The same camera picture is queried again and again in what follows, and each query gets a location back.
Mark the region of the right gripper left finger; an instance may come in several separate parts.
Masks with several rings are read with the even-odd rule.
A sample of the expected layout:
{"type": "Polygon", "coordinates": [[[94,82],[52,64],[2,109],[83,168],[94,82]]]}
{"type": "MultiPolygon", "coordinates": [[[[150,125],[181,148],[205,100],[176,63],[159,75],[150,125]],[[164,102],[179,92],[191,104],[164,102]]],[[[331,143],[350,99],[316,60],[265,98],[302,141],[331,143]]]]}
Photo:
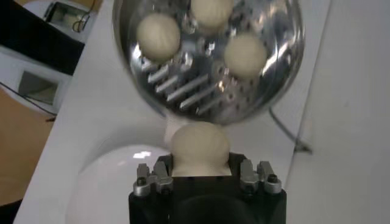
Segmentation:
{"type": "Polygon", "coordinates": [[[150,172],[146,163],[139,164],[136,170],[137,179],[133,184],[136,197],[147,197],[152,190],[158,194],[169,195],[173,191],[172,155],[160,156],[150,172]]]}

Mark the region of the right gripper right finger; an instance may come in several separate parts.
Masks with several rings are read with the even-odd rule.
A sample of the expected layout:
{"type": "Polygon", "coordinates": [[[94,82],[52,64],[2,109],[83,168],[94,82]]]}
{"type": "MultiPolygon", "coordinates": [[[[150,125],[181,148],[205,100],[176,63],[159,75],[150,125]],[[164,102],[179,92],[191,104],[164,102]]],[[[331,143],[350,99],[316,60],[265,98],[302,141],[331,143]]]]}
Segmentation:
{"type": "Polygon", "coordinates": [[[243,154],[229,153],[228,165],[233,177],[238,177],[240,188],[248,194],[259,189],[270,195],[282,192],[282,182],[269,161],[260,161],[254,170],[252,161],[243,154]]]}

